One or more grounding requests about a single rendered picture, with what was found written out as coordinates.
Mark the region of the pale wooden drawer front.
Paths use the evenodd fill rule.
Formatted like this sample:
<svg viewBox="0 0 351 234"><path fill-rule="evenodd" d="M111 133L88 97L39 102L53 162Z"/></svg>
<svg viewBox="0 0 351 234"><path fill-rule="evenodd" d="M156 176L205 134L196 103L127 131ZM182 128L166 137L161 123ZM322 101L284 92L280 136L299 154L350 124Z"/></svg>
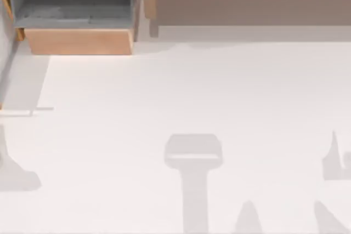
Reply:
<svg viewBox="0 0 351 234"><path fill-rule="evenodd" d="M131 55L133 29L26 28L29 46L36 55Z"/></svg>

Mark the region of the wooden cupboard frame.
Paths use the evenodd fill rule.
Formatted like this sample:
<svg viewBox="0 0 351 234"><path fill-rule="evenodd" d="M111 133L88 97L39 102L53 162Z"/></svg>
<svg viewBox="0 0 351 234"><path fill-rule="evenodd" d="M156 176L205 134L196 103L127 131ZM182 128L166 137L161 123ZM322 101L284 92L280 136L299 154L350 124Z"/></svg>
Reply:
<svg viewBox="0 0 351 234"><path fill-rule="evenodd" d="M2 0L2 1L11 21L14 21L10 0ZM15 32L16 32L17 41L23 41L25 39L25 33L23 28L15 28Z"/></svg>

